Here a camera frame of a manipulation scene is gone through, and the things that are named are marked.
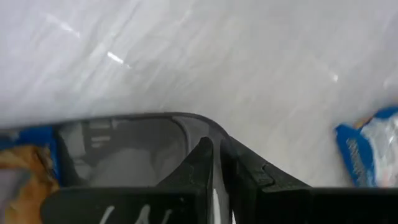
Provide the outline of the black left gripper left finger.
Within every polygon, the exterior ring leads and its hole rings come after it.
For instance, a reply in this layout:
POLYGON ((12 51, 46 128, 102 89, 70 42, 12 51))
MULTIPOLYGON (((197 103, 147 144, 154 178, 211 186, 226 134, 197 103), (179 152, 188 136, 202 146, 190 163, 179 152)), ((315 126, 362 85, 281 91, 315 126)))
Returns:
POLYGON ((43 224, 209 224, 213 221, 213 142, 193 151, 155 187, 69 188, 47 197, 43 224))

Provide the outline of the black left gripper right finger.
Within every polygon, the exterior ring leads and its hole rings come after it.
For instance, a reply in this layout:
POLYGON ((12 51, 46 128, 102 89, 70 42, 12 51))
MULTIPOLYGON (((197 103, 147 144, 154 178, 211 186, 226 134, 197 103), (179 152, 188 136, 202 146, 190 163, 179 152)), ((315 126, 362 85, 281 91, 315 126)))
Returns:
POLYGON ((397 189, 311 187, 234 138, 221 163, 237 223, 397 223, 397 189))

